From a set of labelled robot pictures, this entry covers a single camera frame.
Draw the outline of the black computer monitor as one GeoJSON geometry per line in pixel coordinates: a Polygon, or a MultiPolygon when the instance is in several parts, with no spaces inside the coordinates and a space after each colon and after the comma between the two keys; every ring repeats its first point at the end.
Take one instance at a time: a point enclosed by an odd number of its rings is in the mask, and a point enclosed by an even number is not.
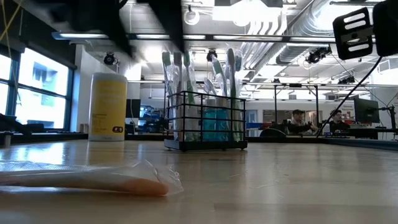
{"type": "Polygon", "coordinates": [[[377,101],[354,99],[354,116],[358,123],[378,123],[379,105],[377,101]]]}

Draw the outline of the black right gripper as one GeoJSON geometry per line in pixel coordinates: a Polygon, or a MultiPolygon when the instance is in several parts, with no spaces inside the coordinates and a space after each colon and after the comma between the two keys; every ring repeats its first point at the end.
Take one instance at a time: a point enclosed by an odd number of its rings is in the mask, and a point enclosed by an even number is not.
{"type": "Polygon", "coordinates": [[[378,56],[398,54],[398,0],[352,11],[333,21],[338,56],[342,60],[364,57],[376,49],[378,56]]]}

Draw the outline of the long ceiling light strip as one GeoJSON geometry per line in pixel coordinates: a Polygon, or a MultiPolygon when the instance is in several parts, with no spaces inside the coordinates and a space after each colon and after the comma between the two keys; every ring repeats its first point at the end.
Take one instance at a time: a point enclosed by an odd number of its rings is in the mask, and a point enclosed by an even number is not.
{"type": "Polygon", "coordinates": [[[334,44],[335,38],[329,36],[291,36],[291,35],[184,35],[184,40],[222,41],[222,42],[281,42],[334,44]]]}
{"type": "MultiPolygon", "coordinates": [[[[53,32],[52,37],[56,40],[109,40],[105,34],[95,33],[62,33],[53,32]]],[[[126,34],[128,40],[171,40],[166,34],[126,34]]]]}

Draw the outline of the small teal mouthwash bottle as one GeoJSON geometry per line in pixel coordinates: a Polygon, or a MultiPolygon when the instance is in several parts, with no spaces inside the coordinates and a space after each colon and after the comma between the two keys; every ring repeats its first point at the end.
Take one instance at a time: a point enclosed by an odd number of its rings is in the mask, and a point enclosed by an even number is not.
{"type": "Polygon", "coordinates": [[[216,138],[218,141],[229,141],[229,110],[217,109],[216,111],[216,138]]]}
{"type": "Polygon", "coordinates": [[[216,140],[216,110],[214,108],[206,108],[203,112],[203,140],[216,140]]]}

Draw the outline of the small dark screen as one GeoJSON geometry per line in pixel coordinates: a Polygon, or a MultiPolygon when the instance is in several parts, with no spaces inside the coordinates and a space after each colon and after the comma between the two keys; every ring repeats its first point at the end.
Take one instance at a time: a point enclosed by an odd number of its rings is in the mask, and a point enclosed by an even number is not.
{"type": "Polygon", "coordinates": [[[140,118],[141,101],[140,99],[126,100],[126,118],[140,118]]]}

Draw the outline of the large window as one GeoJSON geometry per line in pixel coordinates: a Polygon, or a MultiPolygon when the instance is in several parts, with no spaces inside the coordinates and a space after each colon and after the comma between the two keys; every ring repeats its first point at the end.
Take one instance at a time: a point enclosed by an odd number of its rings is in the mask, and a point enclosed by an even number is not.
{"type": "Polygon", "coordinates": [[[29,48],[0,45],[0,114],[45,130],[70,129],[74,71],[29,48]]]}

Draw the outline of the person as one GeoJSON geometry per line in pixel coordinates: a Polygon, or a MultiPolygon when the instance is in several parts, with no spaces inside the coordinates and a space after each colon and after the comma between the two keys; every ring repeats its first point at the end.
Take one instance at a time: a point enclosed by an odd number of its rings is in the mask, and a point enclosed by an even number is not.
{"type": "Polygon", "coordinates": [[[318,131],[318,127],[312,123],[306,123],[303,119],[304,111],[293,110],[292,120],[287,125],[288,133],[291,135],[305,135],[312,134],[318,131]]]}
{"type": "Polygon", "coordinates": [[[330,113],[330,115],[331,121],[329,122],[329,124],[330,131],[332,133],[349,130],[350,125],[343,121],[341,110],[334,110],[330,113]]]}

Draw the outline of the silver ventilation duct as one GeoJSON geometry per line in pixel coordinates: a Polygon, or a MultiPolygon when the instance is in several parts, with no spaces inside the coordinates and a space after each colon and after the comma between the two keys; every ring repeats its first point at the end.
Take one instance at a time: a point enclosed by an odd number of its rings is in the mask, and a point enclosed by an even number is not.
{"type": "MultiPolygon", "coordinates": [[[[332,36],[332,22],[338,16],[360,9],[361,6],[331,4],[337,0],[314,0],[298,20],[287,30],[287,35],[294,36],[332,36]]],[[[287,65],[302,56],[310,47],[280,44],[281,50],[276,55],[276,64],[287,65]]]]}

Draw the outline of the black ceiling spotlight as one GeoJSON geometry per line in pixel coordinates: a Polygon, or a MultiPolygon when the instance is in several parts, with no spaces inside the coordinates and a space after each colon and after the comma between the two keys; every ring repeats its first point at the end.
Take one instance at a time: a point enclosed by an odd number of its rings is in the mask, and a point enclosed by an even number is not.
{"type": "Polygon", "coordinates": [[[309,52],[309,55],[306,57],[305,61],[308,64],[318,63],[331,53],[331,47],[319,47],[316,50],[309,52]]]}

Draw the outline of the yellow bottle with white cap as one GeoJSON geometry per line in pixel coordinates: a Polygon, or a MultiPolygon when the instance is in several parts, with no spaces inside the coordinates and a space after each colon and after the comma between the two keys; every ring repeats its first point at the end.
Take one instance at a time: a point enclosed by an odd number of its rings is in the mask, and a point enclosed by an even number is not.
{"type": "Polygon", "coordinates": [[[123,141],[127,105],[127,78],[96,72],[91,78],[89,141],[123,141]]]}

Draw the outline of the black metal rack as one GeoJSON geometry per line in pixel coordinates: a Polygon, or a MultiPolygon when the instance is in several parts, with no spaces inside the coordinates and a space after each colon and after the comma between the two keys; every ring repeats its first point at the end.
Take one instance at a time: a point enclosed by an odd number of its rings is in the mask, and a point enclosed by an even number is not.
{"type": "MultiPolygon", "coordinates": [[[[280,84],[280,85],[274,85],[274,110],[275,110],[275,122],[277,122],[277,103],[280,102],[285,102],[284,99],[278,100],[277,99],[277,87],[282,87],[281,90],[283,90],[285,87],[293,88],[293,89],[298,89],[298,88],[303,88],[305,87],[308,92],[312,95],[315,96],[315,123],[310,122],[308,125],[311,126],[311,130],[314,133],[318,133],[318,125],[320,124],[320,112],[319,112],[319,102],[318,102],[318,86],[317,85],[304,85],[300,83],[289,83],[289,84],[280,84]]],[[[305,103],[305,102],[310,102],[309,99],[307,100],[287,100],[289,103],[293,103],[294,106],[298,106],[298,108],[294,109],[294,113],[291,114],[291,117],[293,120],[298,119],[298,122],[302,122],[305,120],[306,115],[305,115],[305,110],[303,106],[299,106],[299,103],[305,103]]]]}

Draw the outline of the black wire toothbrush caddy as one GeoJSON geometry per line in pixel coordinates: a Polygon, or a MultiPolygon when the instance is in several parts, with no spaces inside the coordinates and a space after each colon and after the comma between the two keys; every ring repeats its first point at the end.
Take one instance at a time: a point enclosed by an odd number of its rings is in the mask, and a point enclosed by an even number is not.
{"type": "Polygon", "coordinates": [[[167,103],[167,149],[247,148],[245,99],[185,90],[169,95],[167,103]]]}

